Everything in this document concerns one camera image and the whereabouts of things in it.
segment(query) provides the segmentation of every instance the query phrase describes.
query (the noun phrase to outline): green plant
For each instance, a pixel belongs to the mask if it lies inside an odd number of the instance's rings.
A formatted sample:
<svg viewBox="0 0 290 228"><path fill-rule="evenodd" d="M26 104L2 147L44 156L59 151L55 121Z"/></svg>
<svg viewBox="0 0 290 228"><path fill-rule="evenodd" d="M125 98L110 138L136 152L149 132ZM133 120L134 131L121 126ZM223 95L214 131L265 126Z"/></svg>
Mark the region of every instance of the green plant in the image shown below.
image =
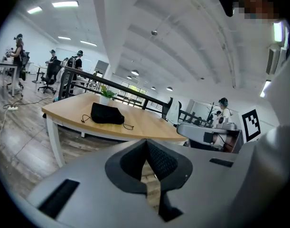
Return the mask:
<svg viewBox="0 0 290 228"><path fill-rule="evenodd" d="M102 85L102 96L105 96L107 98L112 98L116 95L116 93L112 92L111 90L108 90L106 86Z"/></svg>

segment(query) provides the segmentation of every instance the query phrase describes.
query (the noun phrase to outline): black bag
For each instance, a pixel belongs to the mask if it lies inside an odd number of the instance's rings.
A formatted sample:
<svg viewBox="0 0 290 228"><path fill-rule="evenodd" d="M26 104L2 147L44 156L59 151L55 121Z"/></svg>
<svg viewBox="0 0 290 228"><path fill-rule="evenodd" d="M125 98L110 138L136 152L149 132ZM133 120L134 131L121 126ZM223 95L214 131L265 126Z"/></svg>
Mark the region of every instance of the black bag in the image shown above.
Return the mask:
<svg viewBox="0 0 290 228"><path fill-rule="evenodd" d="M116 107L93 103L91 118L98 124L123 124L125 117Z"/></svg>

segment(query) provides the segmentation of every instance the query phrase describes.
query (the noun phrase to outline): white pot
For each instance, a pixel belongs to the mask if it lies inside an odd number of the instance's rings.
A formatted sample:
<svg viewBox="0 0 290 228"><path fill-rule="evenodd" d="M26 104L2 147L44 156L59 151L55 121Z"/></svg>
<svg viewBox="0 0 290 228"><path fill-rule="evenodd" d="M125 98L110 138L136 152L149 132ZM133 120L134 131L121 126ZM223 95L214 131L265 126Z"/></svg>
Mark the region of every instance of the white pot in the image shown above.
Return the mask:
<svg viewBox="0 0 290 228"><path fill-rule="evenodd" d="M101 105L108 105L109 101L110 101L110 98L102 96L102 95L99 98L99 104Z"/></svg>

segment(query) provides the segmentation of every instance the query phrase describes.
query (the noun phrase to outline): potted plant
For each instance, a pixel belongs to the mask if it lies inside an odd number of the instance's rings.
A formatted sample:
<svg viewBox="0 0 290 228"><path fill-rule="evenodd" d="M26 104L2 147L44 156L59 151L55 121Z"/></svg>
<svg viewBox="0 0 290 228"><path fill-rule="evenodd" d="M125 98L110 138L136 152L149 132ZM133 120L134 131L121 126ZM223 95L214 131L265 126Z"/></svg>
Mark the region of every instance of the potted plant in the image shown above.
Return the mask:
<svg viewBox="0 0 290 228"><path fill-rule="evenodd" d="M102 95L99 99L99 104L108 105L109 100L116 95L116 93L112 92L111 90L107 90L106 86L102 85Z"/></svg>

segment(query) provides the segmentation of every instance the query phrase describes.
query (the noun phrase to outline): window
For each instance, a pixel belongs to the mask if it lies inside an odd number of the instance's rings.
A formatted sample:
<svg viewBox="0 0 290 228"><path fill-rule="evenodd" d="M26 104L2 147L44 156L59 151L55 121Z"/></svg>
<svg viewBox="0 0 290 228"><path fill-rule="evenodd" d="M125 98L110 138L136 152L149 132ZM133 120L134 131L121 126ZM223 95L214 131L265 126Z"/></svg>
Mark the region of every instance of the window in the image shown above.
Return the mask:
<svg viewBox="0 0 290 228"><path fill-rule="evenodd" d="M146 90L143 90L143 89L140 89L134 85L130 85L126 82L122 82L122 86L125 86L129 89L132 89L132 90L135 90L137 92L140 92L142 94L146 94ZM125 92L125 91L122 91L122 90L119 90L118 94L117 94L118 98L119 99L122 99L123 101L121 100L116 100L118 102L122 102L123 104L125 105L131 105L131 106L134 106L134 107L137 107L137 108L140 108L139 106L136 106L135 104L137 105L143 105L145 99L144 98L141 98L139 96L136 96L136 95L133 95L133 94L130 94L128 92Z"/></svg>

